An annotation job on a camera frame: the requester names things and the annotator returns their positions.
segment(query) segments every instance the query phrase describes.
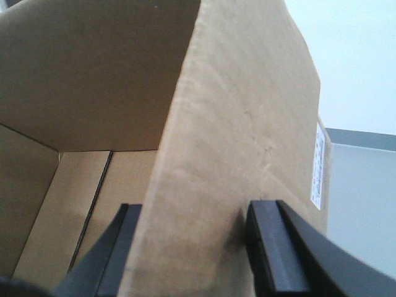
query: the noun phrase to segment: cardboard flap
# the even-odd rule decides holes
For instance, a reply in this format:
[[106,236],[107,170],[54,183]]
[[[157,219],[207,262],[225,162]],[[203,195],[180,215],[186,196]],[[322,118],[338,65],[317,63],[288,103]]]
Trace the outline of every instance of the cardboard flap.
[[14,273],[57,167],[57,151],[0,126],[0,275]]
[[0,14],[0,123],[60,151],[155,150],[199,8],[26,0]]
[[203,0],[119,295],[252,296],[254,199],[314,225],[319,78],[283,1]]

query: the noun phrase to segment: gray wall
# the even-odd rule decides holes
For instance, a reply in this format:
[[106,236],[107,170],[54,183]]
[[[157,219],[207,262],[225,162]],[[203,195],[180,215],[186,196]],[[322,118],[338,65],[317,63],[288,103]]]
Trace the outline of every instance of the gray wall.
[[396,278],[396,152],[334,144],[328,237]]

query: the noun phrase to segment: brown cardboard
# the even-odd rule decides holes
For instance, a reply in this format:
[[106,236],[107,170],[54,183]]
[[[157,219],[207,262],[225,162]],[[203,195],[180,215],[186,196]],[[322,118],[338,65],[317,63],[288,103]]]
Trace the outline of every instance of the brown cardboard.
[[322,120],[319,118],[318,123],[324,131],[325,135],[325,151],[324,151],[324,170],[323,170],[323,184],[322,184],[322,209],[313,214],[315,222],[319,222],[316,225],[316,229],[323,235],[327,234],[327,219],[329,217],[329,189],[330,189],[330,174],[332,169],[332,151],[333,144],[330,140],[328,133],[323,125]]
[[199,2],[28,0],[6,10],[0,123],[60,151],[156,150]]
[[113,154],[76,263],[98,240],[122,203],[143,204],[156,154],[155,150]]
[[251,199],[309,200],[319,79],[283,1],[203,0],[124,272],[124,296],[252,296]]
[[[141,201],[156,158],[120,296],[253,296],[252,199],[325,232],[309,200],[320,83],[283,1],[26,0],[0,44],[0,122],[47,145],[157,149],[168,116],[156,157],[114,154],[78,256]],[[107,154],[62,156],[15,277],[63,278]]]
[[14,277],[48,290],[63,279],[108,154],[63,154]]
[[56,151],[0,126],[0,275],[14,272],[57,166]]

